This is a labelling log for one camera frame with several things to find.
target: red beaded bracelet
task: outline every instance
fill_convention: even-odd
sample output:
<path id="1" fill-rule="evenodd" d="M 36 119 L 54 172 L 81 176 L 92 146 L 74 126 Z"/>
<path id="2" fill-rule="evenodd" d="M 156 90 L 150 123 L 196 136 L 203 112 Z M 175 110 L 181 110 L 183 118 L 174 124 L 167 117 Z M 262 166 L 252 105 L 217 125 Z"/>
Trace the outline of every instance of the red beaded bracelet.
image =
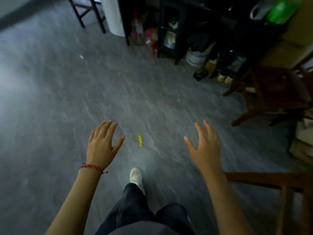
<path id="1" fill-rule="evenodd" d="M 82 163 L 81 164 L 81 168 L 83 168 L 83 167 L 89 167 L 89 168 L 92 168 L 92 169 L 96 169 L 96 170 L 100 171 L 101 174 L 109 173 L 108 171 L 103 171 L 100 167 L 97 167 L 97 166 L 94 166 L 94 165 L 89 165 L 89 164 L 86 164 L 86 163 Z"/>

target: finger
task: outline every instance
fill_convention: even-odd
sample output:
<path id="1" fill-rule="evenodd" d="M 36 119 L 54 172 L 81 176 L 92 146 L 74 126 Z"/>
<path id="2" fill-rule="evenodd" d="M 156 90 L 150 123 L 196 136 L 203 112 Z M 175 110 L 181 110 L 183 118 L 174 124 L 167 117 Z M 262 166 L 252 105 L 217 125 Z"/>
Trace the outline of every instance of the finger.
<path id="1" fill-rule="evenodd" d="M 205 140 L 205 133 L 204 133 L 204 130 L 201 127 L 201 125 L 198 124 L 198 123 L 195 123 L 195 126 L 196 126 L 196 128 L 198 130 L 199 142 Z"/>
<path id="2" fill-rule="evenodd" d="M 111 126 L 112 121 L 110 120 L 109 122 L 107 122 L 104 126 L 102 126 L 102 128 L 100 129 L 99 132 L 99 138 L 104 138 L 106 135 L 106 132 L 108 131 L 108 128 Z"/>
<path id="3" fill-rule="evenodd" d="M 113 134 L 115 132 L 115 129 L 117 127 L 117 123 L 114 123 L 109 129 L 108 129 L 108 132 L 105 136 L 105 138 L 107 138 L 109 141 L 111 141 L 112 143 L 112 138 L 113 138 Z"/>
<path id="4" fill-rule="evenodd" d="M 191 140 L 188 138 L 188 137 L 184 137 L 184 140 L 185 140 L 185 143 L 186 143 L 186 146 L 189 150 L 189 153 L 191 154 L 191 152 L 193 152 L 195 149 L 193 143 L 191 142 Z"/>
<path id="5" fill-rule="evenodd" d="M 89 136 L 89 142 L 88 142 L 88 143 L 90 143 L 90 142 L 94 139 L 95 131 L 96 131 L 96 129 L 94 129 L 94 130 L 91 132 L 91 134 L 90 134 L 90 136 Z"/>
<path id="6" fill-rule="evenodd" d="M 112 148 L 112 153 L 115 156 L 118 152 L 118 150 L 120 149 L 120 147 L 122 146 L 123 142 L 124 142 L 125 136 L 119 138 L 117 140 L 117 142 L 115 143 L 114 147 Z"/>
<path id="7" fill-rule="evenodd" d="M 98 127 L 96 127 L 96 131 L 95 131 L 95 135 L 94 138 L 97 138 L 100 132 L 100 129 L 102 128 L 102 126 L 104 126 L 106 124 L 106 121 L 102 122 Z"/>
<path id="8" fill-rule="evenodd" d="M 214 138 L 214 128 L 206 121 L 203 120 L 204 126 L 207 128 L 208 131 L 208 139 Z"/>

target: forearm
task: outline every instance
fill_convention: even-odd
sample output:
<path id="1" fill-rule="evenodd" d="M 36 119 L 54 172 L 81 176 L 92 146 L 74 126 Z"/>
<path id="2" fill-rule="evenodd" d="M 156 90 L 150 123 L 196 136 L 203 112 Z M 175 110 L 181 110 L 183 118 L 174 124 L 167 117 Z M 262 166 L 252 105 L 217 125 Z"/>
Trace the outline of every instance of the forearm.
<path id="1" fill-rule="evenodd" d="M 223 173 L 205 176 L 221 235 L 253 235 Z"/>
<path id="2" fill-rule="evenodd" d="M 96 191 L 101 173 L 82 168 L 46 235 L 83 234 L 90 204 Z"/>

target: dark baseboard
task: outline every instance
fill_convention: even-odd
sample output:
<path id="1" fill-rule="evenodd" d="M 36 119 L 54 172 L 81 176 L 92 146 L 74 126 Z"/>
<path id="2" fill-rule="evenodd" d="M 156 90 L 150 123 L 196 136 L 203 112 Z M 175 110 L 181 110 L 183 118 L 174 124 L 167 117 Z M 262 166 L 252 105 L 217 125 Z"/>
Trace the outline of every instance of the dark baseboard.
<path id="1" fill-rule="evenodd" d="M 20 22 L 42 9 L 51 6 L 56 0 L 31 0 L 18 9 L 0 18 L 0 31 Z"/>

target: brown chair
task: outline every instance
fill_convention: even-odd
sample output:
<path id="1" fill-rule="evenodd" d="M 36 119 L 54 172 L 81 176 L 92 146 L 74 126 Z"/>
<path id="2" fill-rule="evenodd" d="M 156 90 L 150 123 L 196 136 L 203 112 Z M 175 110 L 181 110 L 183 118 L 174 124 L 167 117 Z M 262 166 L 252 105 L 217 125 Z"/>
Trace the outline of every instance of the brown chair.
<path id="1" fill-rule="evenodd" d="M 256 90 L 256 101 L 251 103 L 251 95 L 245 90 L 246 81 L 251 79 Z M 233 80 L 229 90 L 223 96 L 228 96 L 240 87 L 243 87 L 248 112 L 235 119 L 231 125 L 237 126 L 245 120 L 260 115 L 265 111 L 283 113 L 278 118 L 281 121 L 285 116 L 295 115 L 297 118 L 304 109 L 308 109 L 311 97 L 306 86 L 299 77 L 286 68 L 251 66 L 238 80 Z"/>
<path id="2" fill-rule="evenodd" d="M 87 6 L 85 5 L 84 3 L 84 0 L 77 0 L 77 1 L 74 1 L 74 0 L 69 0 L 69 2 L 71 3 L 71 6 L 73 7 L 73 10 L 75 12 L 75 15 L 77 16 L 78 18 L 78 21 L 81 25 L 81 27 L 83 28 L 86 28 L 85 27 L 85 24 L 83 23 L 83 20 L 82 18 L 89 12 L 89 11 L 94 11 L 95 14 L 96 14 L 96 18 L 97 18 L 97 21 L 100 25 L 100 28 L 102 30 L 102 32 L 105 34 L 106 31 L 105 31 L 105 28 L 104 28 L 104 25 L 103 25 L 103 21 L 105 20 L 105 16 L 104 17 L 100 17 L 100 14 L 99 14 L 99 11 L 97 9 L 97 5 L 101 5 L 101 2 L 99 1 L 95 1 L 95 0 L 87 0 L 87 1 L 90 1 L 91 5 L 90 6 Z M 83 9 L 86 9 L 82 14 L 79 14 L 76 7 L 80 7 L 80 8 L 83 8 Z"/>
<path id="3" fill-rule="evenodd" d="M 277 220 L 276 235 L 286 233 L 291 221 L 293 193 L 303 194 L 302 227 L 303 235 L 313 235 L 313 190 L 312 177 L 301 173 L 225 173 L 230 182 L 263 186 L 280 190 L 280 212 Z"/>

